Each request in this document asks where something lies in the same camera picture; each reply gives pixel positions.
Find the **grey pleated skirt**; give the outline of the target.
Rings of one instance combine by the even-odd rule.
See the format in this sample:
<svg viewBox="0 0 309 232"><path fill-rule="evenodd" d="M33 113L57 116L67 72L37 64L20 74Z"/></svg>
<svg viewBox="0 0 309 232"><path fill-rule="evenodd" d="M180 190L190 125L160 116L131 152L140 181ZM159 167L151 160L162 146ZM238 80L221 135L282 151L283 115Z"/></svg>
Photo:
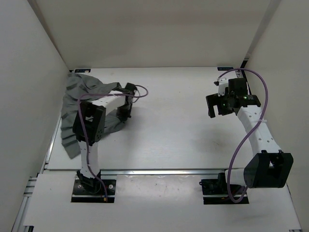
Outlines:
<svg viewBox="0 0 309 232"><path fill-rule="evenodd" d="M104 84L99 79L89 75L69 74L61 110L61 143L70 159L80 155L80 147L72 131L78 114L78 99L86 93L109 94L111 91L128 93L118 82Z"/></svg>

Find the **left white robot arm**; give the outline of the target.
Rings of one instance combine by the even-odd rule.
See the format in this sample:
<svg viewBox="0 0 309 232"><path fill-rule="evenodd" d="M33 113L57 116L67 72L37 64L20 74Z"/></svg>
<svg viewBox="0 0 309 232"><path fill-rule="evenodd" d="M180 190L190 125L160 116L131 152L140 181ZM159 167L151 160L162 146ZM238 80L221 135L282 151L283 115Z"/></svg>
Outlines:
<svg viewBox="0 0 309 232"><path fill-rule="evenodd" d="M108 127L122 124L131 117L133 99L138 91L137 86L127 83L125 88L116 88L108 94L87 94L99 99L79 100L78 113L73 124L81 153L81 169L77 171L83 188L97 194L107 192L101 180L98 166L98 142L108 133Z"/></svg>

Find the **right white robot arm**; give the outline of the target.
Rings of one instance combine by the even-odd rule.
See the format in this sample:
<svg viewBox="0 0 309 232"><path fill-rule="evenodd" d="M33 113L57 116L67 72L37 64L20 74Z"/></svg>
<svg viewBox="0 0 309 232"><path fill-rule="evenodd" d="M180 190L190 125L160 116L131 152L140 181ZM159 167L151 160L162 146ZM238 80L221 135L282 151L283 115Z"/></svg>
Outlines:
<svg viewBox="0 0 309 232"><path fill-rule="evenodd" d="M246 131L253 158L243 169L227 170L225 176L217 180L217 188L228 193L234 185L256 188L282 188L286 184L294 159L275 142L257 96L249 95L243 78L222 78L214 83L218 92L206 97L208 115L225 116L235 114Z"/></svg>

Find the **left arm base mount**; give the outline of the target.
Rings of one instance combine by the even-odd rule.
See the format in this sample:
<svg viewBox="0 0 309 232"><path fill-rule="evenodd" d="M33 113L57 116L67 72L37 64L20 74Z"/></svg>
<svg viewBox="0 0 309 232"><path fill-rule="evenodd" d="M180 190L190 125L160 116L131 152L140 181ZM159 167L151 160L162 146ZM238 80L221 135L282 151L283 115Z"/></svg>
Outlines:
<svg viewBox="0 0 309 232"><path fill-rule="evenodd" d="M105 196L104 188L100 183L94 190L85 189L81 184L80 179L75 178L71 202L72 203L114 203L116 191L116 179L103 179L106 186L107 197Z"/></svg>

